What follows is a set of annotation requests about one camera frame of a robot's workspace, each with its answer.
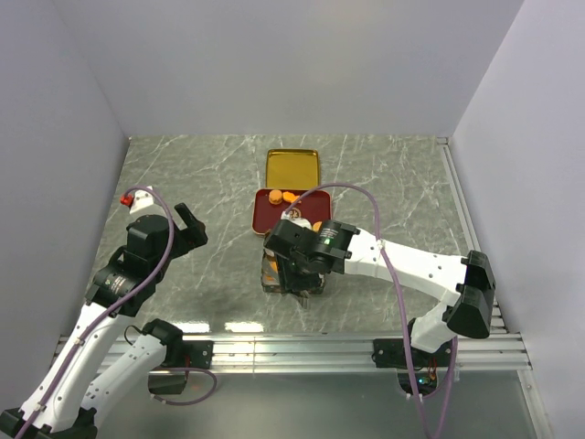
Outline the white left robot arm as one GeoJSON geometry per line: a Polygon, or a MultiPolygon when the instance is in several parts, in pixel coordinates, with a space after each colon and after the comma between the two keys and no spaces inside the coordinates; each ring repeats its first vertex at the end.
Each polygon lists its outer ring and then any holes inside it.
{"type": "Polygon", "coordinates": [[[152,369],[206,369],[178,327],[155,319],[104,372],[99,371],[117,337],[162,282],[170,262],[207,243],[206,227],[189,208],[175,205],[186,226],[164,210],[132,207],[126,243],[95,273],[76,326],[48,375],[19,407],[1,414],[11,438],[93,438],[109,409],[152,369]]]}

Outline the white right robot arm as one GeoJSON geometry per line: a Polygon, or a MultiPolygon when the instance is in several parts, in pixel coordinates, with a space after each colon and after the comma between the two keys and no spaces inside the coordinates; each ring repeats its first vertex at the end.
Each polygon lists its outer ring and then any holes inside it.
{"type": "Polygon", "coordinates": [[[410,364],[424,364],[456,336],[485,339],[491,333],[496,280],[483,252],[425,252],[343,222],[327,220],[314,231],[298,219],[279,220],[264,248],[277,258],[282,287],[289,292],[340,273],[382,279],[436,299],[431,311],[415,319],[402,343],[410,364]]]}

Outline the orange fish cookie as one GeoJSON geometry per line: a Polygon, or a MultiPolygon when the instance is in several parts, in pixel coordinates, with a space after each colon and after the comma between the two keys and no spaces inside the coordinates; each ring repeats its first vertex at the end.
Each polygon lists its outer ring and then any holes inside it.
{"type": "Polygon", "coordinates": [[[295,201],[297,201],[299,199],[299,196],[290,192],[290,191],[284,191],[282,193],[282,200],[287,202],[287,203],[294,203],[295,201]]]}

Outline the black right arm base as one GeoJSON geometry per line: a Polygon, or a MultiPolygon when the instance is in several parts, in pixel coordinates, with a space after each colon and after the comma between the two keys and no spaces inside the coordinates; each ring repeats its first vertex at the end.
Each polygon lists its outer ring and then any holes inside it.
{"type": "MultiPolygon", "coordinates": [[[[435,352],[428,353],[411,348],[412,365],[415,381],[422,399],[430,398],[446,380],[439,378],[439,368],[449,368],[454,359],[452,342],[446,342],[435,352]]],[[[377,369],[395,369],[400,388],[412,395],[412,386],[408,374],[406,352],[402,338],[375,338],[371,359],[377,369]]]]}

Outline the silver metal tongs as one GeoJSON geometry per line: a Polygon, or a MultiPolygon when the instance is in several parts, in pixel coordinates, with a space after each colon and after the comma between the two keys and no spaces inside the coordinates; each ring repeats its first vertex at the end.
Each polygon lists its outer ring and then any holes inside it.
{"type": "Polygon", "coordinates": [[[311,294],[307,291],[301,291],[297,294],[297,301],[301,308],[307,309],[310,305],[311,294]]]}

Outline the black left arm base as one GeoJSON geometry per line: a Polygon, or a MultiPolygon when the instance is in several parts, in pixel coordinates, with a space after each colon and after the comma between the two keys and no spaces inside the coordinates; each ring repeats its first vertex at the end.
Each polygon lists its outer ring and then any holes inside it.
{"type": "Polygon", "coordinates": [[[211,379],[211,394],[218,386],[218,379],[210,370],[214,342],[210,340],[176,340],[167,346],[165,358],[160,366],[148,375],[148,390],[155,397],[180,395],[186,390],[188,381],[197,374],[211,379]]]}

